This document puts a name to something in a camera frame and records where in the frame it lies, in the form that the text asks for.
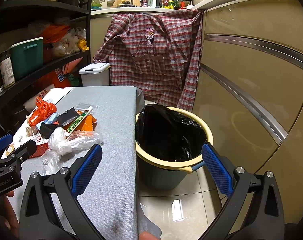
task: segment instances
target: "gray tablecloth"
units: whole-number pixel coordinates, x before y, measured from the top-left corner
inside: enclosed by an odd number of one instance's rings
[[[102,133],[104,143],[102,161],[85,193],[77,197],[78,202],[106,239],[136,240],[134,127],[136,112],[144,106],[141,90],[117,86],[76,87],[56,104],[57,112],[61,114],[79,103],[99,107],[94,108],[93,115],[98,119],[95,130]],[[60,167],[70,167],[86,152],[63,156]],[[24,184],[10,198],[17,217],[26,183],[33,171],[42,174],[42,161],[39,158],[28,159],[22,165]],[[52,194],[52,197],[65,230],[73,233],[56,194]],[[146,224],[143,225],[144,230],[147,230]]]

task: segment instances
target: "silver bolt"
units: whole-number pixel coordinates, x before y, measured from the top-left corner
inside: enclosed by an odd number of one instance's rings
[[[267,177],[274,177],[274,174],[271,171],[266,172]]]
[[[61,174],[66,174],[66,173],[68,172],[68,168],[63,167],[63,168],[61,168],[61,169],[59,170],[59,172],[60,172]]]
[[[244,169],[243,167],[237,167],[237,168],[236,168],[236,171],[237,171],[238,173],[244,173],[244,172],[245,172],[245,169]]]
[[[34,179],[38,176],[38,173],[34,171],[30,176]]]

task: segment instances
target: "black trash bag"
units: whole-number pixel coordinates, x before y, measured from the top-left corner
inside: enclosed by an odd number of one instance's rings
[[[157,104],[142,109],[135,137],[145,152],[168,162],[184,162],[199,156],[207,139],[193,119]]]

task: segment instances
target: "green storage bin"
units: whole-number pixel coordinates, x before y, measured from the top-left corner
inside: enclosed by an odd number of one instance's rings
[[[14,44],[9,48],[13,75],[20,80],[43,65],[43,38]]]

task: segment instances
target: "plaid apron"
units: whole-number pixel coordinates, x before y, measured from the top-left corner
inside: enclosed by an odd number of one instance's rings
[[[192,111],[201,37],[197,10],[114,14],[93,61],[109,61],[111,85],[135,86],[147,100]]]

